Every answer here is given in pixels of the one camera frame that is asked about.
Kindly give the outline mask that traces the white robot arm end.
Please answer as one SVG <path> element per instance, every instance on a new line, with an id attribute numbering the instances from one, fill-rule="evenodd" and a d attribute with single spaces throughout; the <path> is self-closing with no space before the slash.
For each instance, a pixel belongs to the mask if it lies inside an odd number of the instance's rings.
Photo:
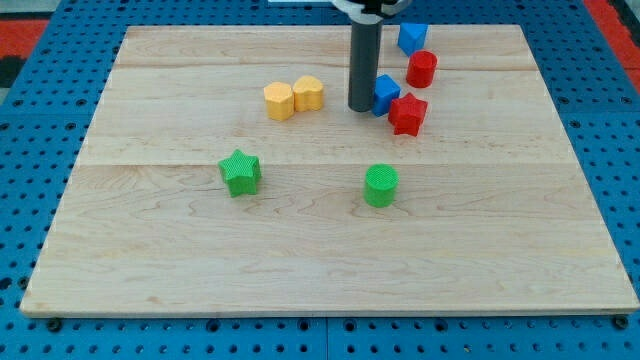
<path id="1" fill-rule="evenodd" d="M 352 22 L 372 25 L 401 13 L 412 0 L 331 0 L 331 4 Z"/>

